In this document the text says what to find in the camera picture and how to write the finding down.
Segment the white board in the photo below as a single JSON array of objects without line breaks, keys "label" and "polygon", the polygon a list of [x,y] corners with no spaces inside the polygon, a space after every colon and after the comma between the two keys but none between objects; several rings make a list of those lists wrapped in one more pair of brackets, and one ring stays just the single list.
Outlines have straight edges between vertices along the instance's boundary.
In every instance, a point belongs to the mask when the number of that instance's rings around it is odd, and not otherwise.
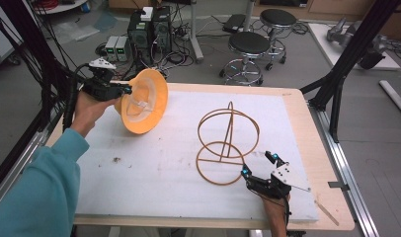
[{"label": "white board", "polygon": [[[318,45],[321,50],[324,52],[327,60],[330,62],[331,66],[336,64],[337,60],[339,60],[340,55],[343,53],[343,48],[339,45],[338,42],[332,41],[329,42],[326,39],[327,31],[332,28],[332,26],[322,25],[322,24],[308,24],[311,29],[311,33],[314,38],[317,40]],[[388,53],[382,53],[385,58],[383,58],[380,62],[378,62],[373,68],[370,70],[398,70],[400,66],[392,59]],[[354,69],[362,69],[360,66],[355,65]]]},{"label": "white board", "polygon": [[[198,124],[207,113],[227,108],[230,101],[260,127],[259,145],[245,158],[253,175],[271,176],[274,165],[264,156],[270,150],[306,180],[282,97],[170,91],[166,113],[148,133],[130,133],[113,108],[97,121],[87,137],[90,149],[78,161],[82,177],[77,213],[266,219],[260,198],[246,189],[242,178],[216,186],[197,171]],[[223,139],[226,126],[218,124],[205,123],[205,138],[219,134]],[[253,126],[236,118],[234,127],[234,144],[250,149],[255,141]],[[290,208],[291,221],[318,220],[311,193],[292,188]]]}]

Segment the hand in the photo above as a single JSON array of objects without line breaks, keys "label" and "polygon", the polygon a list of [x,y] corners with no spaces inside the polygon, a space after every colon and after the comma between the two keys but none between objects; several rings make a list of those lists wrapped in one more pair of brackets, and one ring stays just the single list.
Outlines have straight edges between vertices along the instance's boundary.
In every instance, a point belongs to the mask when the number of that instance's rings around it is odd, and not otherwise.
[{"label": "hand", "polygon": [[262,197],[263,206],[265,207],[266,215],[268,216],[271,225],[272,236],[285,237],[285,208],[283,199],[266,199]]},{"label": "hand", "polygon": [[105,112],[105,109],[115,104],[119,99],[106,102],[96,101],[85,92],[80,92],[75,105],[74,121],[71,128],[80,133],[83,137],[95,126],[96,120]]}]

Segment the black stool seat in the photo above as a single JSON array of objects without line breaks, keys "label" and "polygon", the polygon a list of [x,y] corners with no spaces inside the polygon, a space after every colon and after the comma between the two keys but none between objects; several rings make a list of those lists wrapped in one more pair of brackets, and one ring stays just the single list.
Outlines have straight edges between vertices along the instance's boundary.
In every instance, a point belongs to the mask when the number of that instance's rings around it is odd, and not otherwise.
[{"label": "black stool seat", "polygon": [[284,10],[268,9],[260,14],[260,21],[268,27],[290,27],[296,23],[296,18]]},{"label": "black stool seat", "polygon": [[260,55],[270,48],[269,41],[263,36],[252,32],[241,32],[232,35],[228,44],[241,53]]}]

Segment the gray floor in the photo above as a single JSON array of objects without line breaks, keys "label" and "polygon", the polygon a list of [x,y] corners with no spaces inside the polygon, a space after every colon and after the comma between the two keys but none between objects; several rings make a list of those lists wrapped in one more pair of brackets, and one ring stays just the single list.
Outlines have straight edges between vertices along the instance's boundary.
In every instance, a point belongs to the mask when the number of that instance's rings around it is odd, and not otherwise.
[{"label": "gray floor", "polygon": [[[244,13],[245,9],[245,4],[237,1],[238,5],[234,4],[234,9],[213,7],[213,12],[208,12],[211,8],[205,2],[199,3],[199,16]],[[52,22],[58,24],[80,19],[77,22],[79,27],[94,26],[102,17],[106,17],[104,14],[108,11],[104,8],[105,3],[101,6],[98,2],[94,3],[95,7],[89,14],[72,10],[52,16]],[[108,26],[87,39],[73,40],[62,45],[77,64],[96,59],[94,49],[109,36],[125,34],[127,15],[114,15],[119,20],[113,21],[111,28]],[[205,28],[207,31],[202,31],[199,35],[224,34],[220,30],[221,26],[211,23],[213,21],[213,18],[199,18],[198,30],[208,24]],[[238,57],[228,49],[228,37],[201,37],[198,40],[204,54],[203,63],[171,69],[168,82],[223,84],[223,79],[218,76],[219,71],[226,62]],[[330,71],[330,64],[310,33],[305,36],[290,34],[282,41],[287,45],[286,63],[275,63],[271,71],[264,71],[263,87],[301,88]],[[48,43],[55,51],[53,41]],[[389,55],[401,66],[400,59],[393,53],[389,52]],[[257,63],[264,68],[267,64],[266,58],[257,60]],[[378,85],[379,80],[385,79],[401,96],[401,69],[353,70],[349,74],[344,85],[339,139],[379,235],[401,236],[401,112]],[[314,95],[315,92],[311,92],[305,98],[311,99]],[[39,109],[40,88],[26,66],[1,65],[0,163]],[[108,233],[109,229],[104,226],[78,228],[78,236],[108,236]],[[173,236],[182,236],[183,233],[184,230],[179,230]],[[247,232],[229,230],[228,236],[247,236]],[[306,236],[361,236],[361,233],[356,227],[351,232],[308,231]]]}]

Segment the sleeve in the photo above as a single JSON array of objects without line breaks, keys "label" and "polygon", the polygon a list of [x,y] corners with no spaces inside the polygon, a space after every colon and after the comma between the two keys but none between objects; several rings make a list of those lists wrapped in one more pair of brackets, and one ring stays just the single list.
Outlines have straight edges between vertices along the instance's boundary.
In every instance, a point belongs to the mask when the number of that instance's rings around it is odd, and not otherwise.
[{"label": "sleeve", "polygon": [[88,148],[68,128],[51,148],[37,149],[0,202],[0,236],[69,236],[80,186],[76,161]]}]

